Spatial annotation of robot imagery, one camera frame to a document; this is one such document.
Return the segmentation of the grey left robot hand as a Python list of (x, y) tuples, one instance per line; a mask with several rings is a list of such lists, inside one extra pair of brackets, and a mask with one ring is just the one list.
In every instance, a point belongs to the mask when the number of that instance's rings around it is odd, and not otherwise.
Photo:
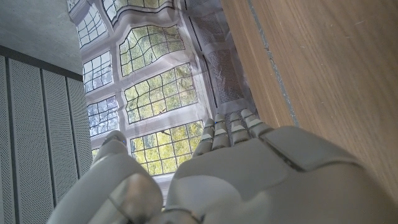
[(49, 223), (396, 223), (397, 204), (362, 163), (294, 126), (245, 109), (205, 123), (167, 195), (111, 131)]

